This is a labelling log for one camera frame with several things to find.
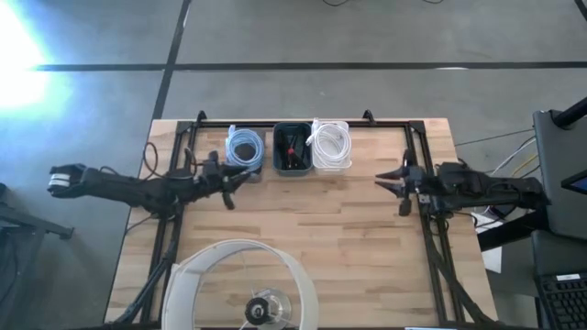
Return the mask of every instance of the blue cable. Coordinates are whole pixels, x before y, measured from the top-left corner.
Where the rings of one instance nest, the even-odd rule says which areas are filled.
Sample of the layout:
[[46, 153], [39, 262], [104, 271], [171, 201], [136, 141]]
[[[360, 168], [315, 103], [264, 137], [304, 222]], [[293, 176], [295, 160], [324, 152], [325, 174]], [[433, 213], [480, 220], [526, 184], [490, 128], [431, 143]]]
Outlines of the blue cable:
[[[255, 155], [249, 160], [243, 160], [235, 153], [238, 146], [244, 144], [251, 145], [255, 149]], [[228, 128], [227, 138], [227, 163], [230, 165], [246, 166], [249, 171], [255, 171], [263, 164], [263, 155], [265, 153], [265, 146], [259, 134], [250, 129], [239, 129], [234, 125]]]

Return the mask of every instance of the concrete floor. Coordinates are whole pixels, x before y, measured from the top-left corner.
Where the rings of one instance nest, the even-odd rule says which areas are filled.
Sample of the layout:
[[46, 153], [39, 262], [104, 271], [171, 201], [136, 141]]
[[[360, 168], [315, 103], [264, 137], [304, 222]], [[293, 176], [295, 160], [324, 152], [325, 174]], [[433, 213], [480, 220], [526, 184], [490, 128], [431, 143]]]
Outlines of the concrete floor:
[[[31, 300], [15, 328], [102, 322], [129, 209], [96, 198], [53, 199], [48, 172], [81, 162], [135, 175], [162, 72], [13, 69], [164, 63], [181, 4], [0, 3], [7, 72], [0, 76], [0, 182], [31, 214], [75, 227], [72, 240], [48, 236], [43, 243]], [[586, 32], [571, 0], [351, 0], [337, 8], [319, 0], [194, 0], [178, 62], [581, 61]], [[194, 118], [204, 109], [213, 118], [345, 117], [370, 109], [376, 116], [448, 117], [459, 143], [530, 128], [532, 112], [564, 109], [585, 96], [586, 85], [587, 71], [571, 69], [176, 72], [162, 116]], [[529, 136], [458, 152], [485, 171]], [[496, 296], [498, 311], [511, 312], [508, 303], [528, 310], [524, 299]], [[527, 313], [511, 314], [500, 318], [527, 324]]]

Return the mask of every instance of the keyboard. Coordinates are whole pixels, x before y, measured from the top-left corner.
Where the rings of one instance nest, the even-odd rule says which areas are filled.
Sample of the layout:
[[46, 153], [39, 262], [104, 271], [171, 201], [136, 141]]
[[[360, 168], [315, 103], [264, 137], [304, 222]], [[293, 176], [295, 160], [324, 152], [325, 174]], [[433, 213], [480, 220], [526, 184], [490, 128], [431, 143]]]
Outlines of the keyboard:
[[587, 273], [537, 279], [550, 328], [587, 329]]

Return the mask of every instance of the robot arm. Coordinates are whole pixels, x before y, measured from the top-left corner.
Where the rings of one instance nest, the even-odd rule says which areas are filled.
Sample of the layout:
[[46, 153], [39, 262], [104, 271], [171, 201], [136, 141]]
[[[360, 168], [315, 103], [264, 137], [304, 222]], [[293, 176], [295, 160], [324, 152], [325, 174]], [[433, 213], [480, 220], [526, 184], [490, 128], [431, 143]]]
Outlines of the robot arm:
[[416, 166], [414, 159], [414, 155], [407, 150], [399, 169], [376, 176], [385, 180], [404, 180], [404, 184], [375, 182], [396, 197], [403, 198], [401, 216], [412, 211], [410, 193], [429, 196], [431, 215], [451, 216], [452, 211], [466, 207], [501, 204], [536, 209], [548, 203], [542, 184], [536, 178], [494, 178], [465, 164], [452, 162], [438, 165], [437, 174], [431, 175]]
[[49, 192], [57, 198], [94, 196], [142, 206], [155, 215], [173, 212], [176, 205], [188, 204], [213, 193], [222, 193], [228, 209], [235, 205], [230, 194], [250, 176], [246, 167], [218, 164], [218, 153], [210, 152], [202, 174], [189, 168], [172, 170], [155, 179], [144, 180], [87, 168], [82, 164], [53, 167]]

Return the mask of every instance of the cable bundle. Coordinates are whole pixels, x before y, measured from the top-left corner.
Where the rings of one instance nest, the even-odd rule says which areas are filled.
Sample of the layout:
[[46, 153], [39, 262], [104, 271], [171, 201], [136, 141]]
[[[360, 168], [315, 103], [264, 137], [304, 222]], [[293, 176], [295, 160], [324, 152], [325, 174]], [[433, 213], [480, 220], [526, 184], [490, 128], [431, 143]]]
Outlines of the cable bundle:
[[[248, 144], [255, 149], [255, 155], [248, 160], [241, 159], [235, 150], [242, 145]], [[249, 171], [258, 170], [263, 164], [263, 155], [265, 146], [259, 134], [250, 129], [239, 129], [234, 125], [228, 128], [228, 138], [226, 143], [227, 163], [230, 165], [246, 166]]]
[[312, 144], [313, 162], [317, 169], [343, 170], [350, 166], [351, 141], [345, 122], [312, 123], [312, 135], [305, 142]]

